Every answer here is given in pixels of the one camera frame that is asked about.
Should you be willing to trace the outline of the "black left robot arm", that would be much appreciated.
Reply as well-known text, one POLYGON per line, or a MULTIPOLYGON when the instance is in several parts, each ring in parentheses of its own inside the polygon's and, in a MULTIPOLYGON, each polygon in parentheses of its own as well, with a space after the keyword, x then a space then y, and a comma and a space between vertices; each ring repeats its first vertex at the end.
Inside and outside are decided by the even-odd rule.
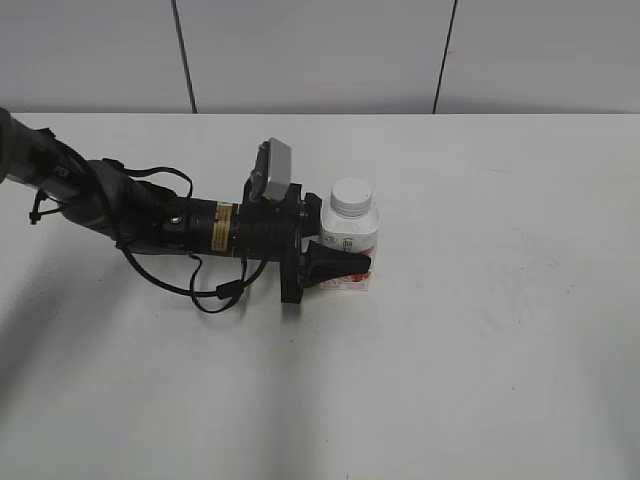
POLYGON ((292 182, 291 160, 290 147, 270 138, 258 147, 241 203, 197 199, 148 180, 160 173, 182 177, 178 169, 135 170, 114 159, 87 160, 50 129, 32 129, 1 112, 1 178, 34 188, 30 222, 45 216, 42 202, 55 202, 54 213, 111 238, 141 277, 189 298, 198 310, 207 298, 223 301, 220 312, 232 308, 270 262, 279 266, 281 300, 290 304, 300 303, 307 288, 370 269, 368 255, 314 241, 322 201, 292 182), (140 255, 185 255, 197 263, 206 255, 234 257, 243 271, 236 280, 199 291, 194 279, 186 288, 158 279, 138 262, 140 255))

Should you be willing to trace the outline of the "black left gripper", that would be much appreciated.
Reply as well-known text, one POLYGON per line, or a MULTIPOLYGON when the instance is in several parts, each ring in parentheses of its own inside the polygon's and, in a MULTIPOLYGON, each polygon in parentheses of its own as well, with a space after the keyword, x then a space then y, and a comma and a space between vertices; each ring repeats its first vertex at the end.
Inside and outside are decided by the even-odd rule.
POLYGON ((269 262, 279 264, 283 303, 301 302, 304 288, 325 281, 369 272, 366 254, 343 252, 311 241, 302 253, 302 240, 317 236, 321 228, 322 199, 292 183, 280 202, 249 199, 251 184, 244 185, 242 203, 233 224, 233 255, 257 260, 259 266, 244 285, 249 286, 269 262))

